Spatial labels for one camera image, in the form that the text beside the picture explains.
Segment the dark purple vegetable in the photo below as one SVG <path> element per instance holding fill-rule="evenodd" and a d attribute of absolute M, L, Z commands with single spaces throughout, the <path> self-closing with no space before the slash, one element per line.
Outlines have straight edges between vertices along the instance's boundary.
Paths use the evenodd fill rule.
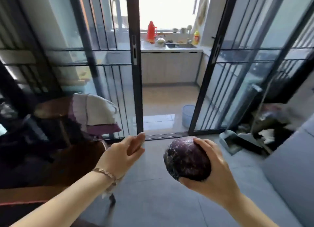
<path fill-rule="evenodd" d="M 193 138 L 176 138 L 165 151 L 164 162 L 167 171 L 176 180 L 186 177 L 203 181 L 210 175 L 210 160 L 206 152 L 194 143 Z"/>

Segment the dish soap bottle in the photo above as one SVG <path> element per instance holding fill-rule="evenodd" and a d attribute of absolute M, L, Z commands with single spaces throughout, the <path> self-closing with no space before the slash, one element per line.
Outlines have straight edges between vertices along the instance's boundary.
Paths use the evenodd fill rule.
<path fill-rule="evenodd" d="M 198 42 L 199 42 L 199 32 L 198 32 L 198 30 L 196 30 L 195 33 L 194 33 L 194 37 L 193 37 L 193 42 L 192 42 L 192 44 L 193 44 L 193 45 L 197 45 Z"/>

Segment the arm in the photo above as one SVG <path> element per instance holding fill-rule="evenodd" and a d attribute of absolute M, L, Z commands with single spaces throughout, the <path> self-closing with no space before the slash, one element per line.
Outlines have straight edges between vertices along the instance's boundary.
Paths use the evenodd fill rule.
<path fill-rule="evenodd" d="M 253 201 L 240 192 L 218 145 L 208 139 L 195 138 L 194 142 L 205 150 L 212 171 L 202 182 L 187 178 L 180 178 L 179 181 L 221 205 L 243 227 L 278 227 Z"/>
<path fill-rule="evenodd" d="M 113 144 L 103 153 L 96 167 L 104 169 L 117 179 L 144 153 L 141 148 L 145 135 L 129 136 L 120 143 Z M 135 150 L 130 156 L 129 150 Z M 66 190 L 38 207 L 12 227 L 68 227 L 92 203 L 92 201 L 113 183 L 108 176 L 91 171 L 69 186 Z"/>

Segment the window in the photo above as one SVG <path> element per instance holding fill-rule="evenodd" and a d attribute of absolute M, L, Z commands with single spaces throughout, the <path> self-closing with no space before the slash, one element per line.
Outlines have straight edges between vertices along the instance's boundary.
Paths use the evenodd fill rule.
<path fill-rule="evenodd" d="M 150 21 L 158 30 L 193 26 L 198 3 L 199 0 L 139 0 L 140 29 L 147 29 Z"/>

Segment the kitchen floor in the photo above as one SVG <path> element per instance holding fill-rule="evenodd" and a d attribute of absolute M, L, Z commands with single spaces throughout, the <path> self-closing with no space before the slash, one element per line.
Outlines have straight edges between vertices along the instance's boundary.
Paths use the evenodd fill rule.
<path fill-rule="evenodd" d="M 219 143 L 217 134 L 200 138 Z M 146 141 L 145 153 L 114 191 L 114 208 L 109 211 L 108 197 L 97 197 L 80 216 L 90 223 L 84 226 L 238 226 L 224 209 L 187 189 L 167 173 L 163 153 L 172 140 Z M 263 157 L 247 150 L 233 156 L 221 150 L 241 191 L 271 219 L 282 224 L 288 210 L 259 168 Z M 289 226 L 295 226 L 295 222 L 291 221 Z"/>
<path fill-rule="evenodd" d="M 188 128 L 182 125 L 182 108 L 185 105 L 195 105 L 198 94 L 199 87 L 193 85 L 143 87 L 143 122 L 146 135 L 187 132 Z M 204 120 L 205 115 L 208 117 L 211 113 L 212 109 L 207 112 L 208 107 L 209 100 L 205 98 L 200 120 Z"/>

